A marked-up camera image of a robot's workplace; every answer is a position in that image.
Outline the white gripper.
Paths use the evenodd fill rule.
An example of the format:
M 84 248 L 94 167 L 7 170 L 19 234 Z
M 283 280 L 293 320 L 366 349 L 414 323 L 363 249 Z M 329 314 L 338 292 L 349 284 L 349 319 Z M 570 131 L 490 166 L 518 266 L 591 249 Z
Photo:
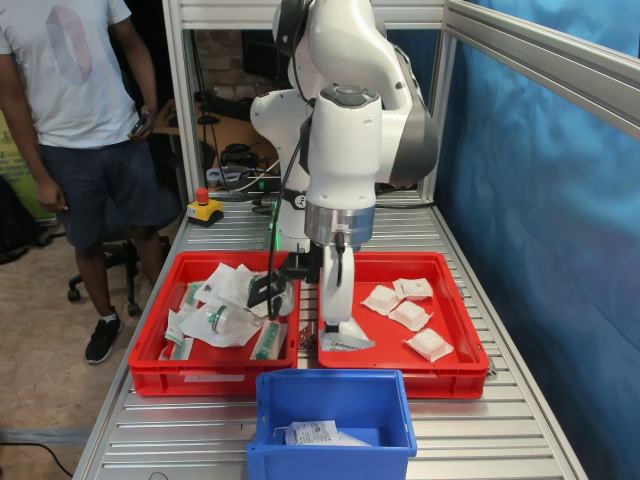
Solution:
M 339 333 L 340 323 L 351 319 L 354 293 L 354 252 L 345 247 L 339 255 L 334 246 L 323 247 L 320 314 L 326 333 Z

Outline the person's right hand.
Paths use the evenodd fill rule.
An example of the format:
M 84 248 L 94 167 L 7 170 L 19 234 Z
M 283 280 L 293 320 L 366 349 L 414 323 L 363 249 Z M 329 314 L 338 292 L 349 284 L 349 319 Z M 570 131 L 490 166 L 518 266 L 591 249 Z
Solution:
M 50 177 L 37 179 L 36 188 L 37 199 L 43 209 L 52 213 L 68 209 L 62 189 Z

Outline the person's left hand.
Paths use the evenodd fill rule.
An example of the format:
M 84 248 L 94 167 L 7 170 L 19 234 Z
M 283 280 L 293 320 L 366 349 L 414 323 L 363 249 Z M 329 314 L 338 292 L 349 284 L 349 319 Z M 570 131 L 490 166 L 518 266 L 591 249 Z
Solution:
M 145 104 L 139 114 L 139 118 L 129 133 L 131 140 L 144 140 L 152 132 L 157 119 L 157 106 L 151 104 Z

